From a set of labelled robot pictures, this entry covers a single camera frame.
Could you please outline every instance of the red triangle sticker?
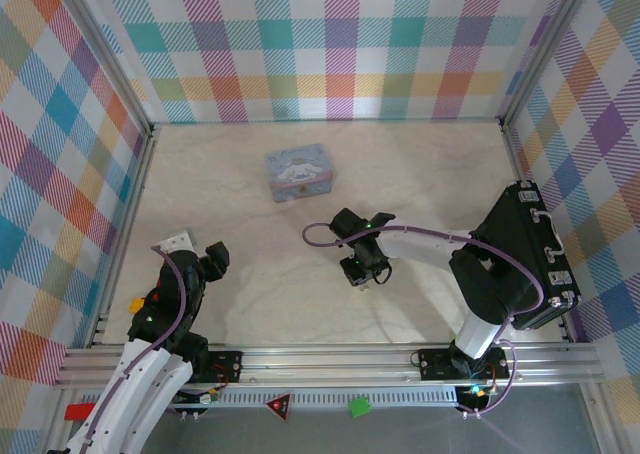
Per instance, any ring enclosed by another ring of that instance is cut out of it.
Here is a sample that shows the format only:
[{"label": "red triangle sticker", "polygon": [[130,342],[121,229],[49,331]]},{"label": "red triangle sticker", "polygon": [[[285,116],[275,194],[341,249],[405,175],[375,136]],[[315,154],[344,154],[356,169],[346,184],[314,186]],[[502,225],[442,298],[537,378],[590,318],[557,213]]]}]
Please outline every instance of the red triangle sticker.
[{"label": "red triangle sticker", "polygon": [[267,402],[267,407],[271,409],[284,422],[289,420],[289,407],[291,406],[291,393],[284,394],[280,397]]}]

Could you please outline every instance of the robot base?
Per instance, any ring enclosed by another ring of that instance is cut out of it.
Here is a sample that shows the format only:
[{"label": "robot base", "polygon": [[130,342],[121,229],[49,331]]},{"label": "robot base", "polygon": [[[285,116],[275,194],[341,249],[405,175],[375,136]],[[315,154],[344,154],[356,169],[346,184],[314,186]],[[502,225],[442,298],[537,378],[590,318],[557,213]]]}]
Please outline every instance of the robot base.
[{"label": "robot base", "polygon": [[417,351],[420,379],[423,381],[444,381],[451,379],[491,381],[495,369],[496,379],[509,379],[509,368],[504,350],[492,347],[478,359],[477,368],[471,378],[463,374],[451,362],[451,349],[420,349]]}]

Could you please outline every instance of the bracket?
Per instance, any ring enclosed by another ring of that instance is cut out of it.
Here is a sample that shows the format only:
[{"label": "bracket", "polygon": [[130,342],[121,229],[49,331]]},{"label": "bracket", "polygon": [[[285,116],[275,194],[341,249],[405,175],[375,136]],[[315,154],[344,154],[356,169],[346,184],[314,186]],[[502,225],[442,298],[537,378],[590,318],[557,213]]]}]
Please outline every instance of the bracket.
[{"label": "bracket", "polygon": [[493,379],[491,366],[496,370],[496,379],[509,379],[507,357],[500,347],[493,347],[487,351],[482,359],[484,368],[477,372],[472,379],[453,367],[449,349],[420,349],[417,354],[422,381],[491,381]]},{"label": "bracket", "polygon": [[[224,371],[224,374],[227,375],[225,382],[237,384],[240,382],[242,372],[242,351],[209,351],[206,365],[209,366],[209,369],[203,370],[200,374],[199,383],[219,383],[219,374]],[[222,369],[216,369],[215,366],[221,366]]]}]

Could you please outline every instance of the cartoon character print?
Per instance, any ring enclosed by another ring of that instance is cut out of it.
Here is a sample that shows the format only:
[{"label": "cartoon character print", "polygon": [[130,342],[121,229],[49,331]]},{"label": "cartoon character print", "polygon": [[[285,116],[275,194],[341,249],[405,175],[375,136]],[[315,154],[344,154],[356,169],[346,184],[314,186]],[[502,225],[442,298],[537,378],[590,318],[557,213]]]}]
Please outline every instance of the cartoon character print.
[{"label": "cartoon character print", "polygon": [[278,176],[281,181],[302,182],[315,178],[324,169],[314,166],[305,159],[296,158],[287,163],[287,168]]}]

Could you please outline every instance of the colorful plaid backdrop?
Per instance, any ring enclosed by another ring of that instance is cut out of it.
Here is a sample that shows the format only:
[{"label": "colorful plaid backdrop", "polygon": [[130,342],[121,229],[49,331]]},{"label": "colorful plaid backdrop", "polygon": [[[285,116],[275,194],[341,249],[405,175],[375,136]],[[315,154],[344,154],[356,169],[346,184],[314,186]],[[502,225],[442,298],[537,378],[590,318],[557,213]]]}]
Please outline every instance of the colorful plaid backdrop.
[{"label": "colorful plaid backdrop", "polygon": [[516,122],[640,452],[640,0],[586,0]]},{"label": "colorful plaid backdrop", "polygon": [[60,0],[0,0],[0,452],[31,453],[88,328],[140,130]]},{"label": "colorful plaid backdrop", "polygon": [[552,2],[87,1],[171,122],[492,118]]},{"label": "colorful plaid backdrop", "polygon": [[520,63],[518,64],[518,69],[516,73],[511,78],[511,82],[509,83],[509,87],[507,88],[507,94],[502,99],[502,104],[500,105],[500,109],[498,110],[497,117],[503,117],[507,111],[507,108],[511,104],[513,99],[513,95],[516,92],[517,87],[522,81],[524,74],[531,67],[531,63],[533,61],[533,56],[538,51],[538,46],[540,45],[540,41],[542,40],[542,36],[545,34],[547,28],[552,22],[553,16],[558,12],[558,9],[562,5],[564,0],[551,0],[547,5],[547,9],[544,12],[544,16],[540,20],[540,24],[536,28],[536,32],[531,38],[527,49],[520,59]]}]

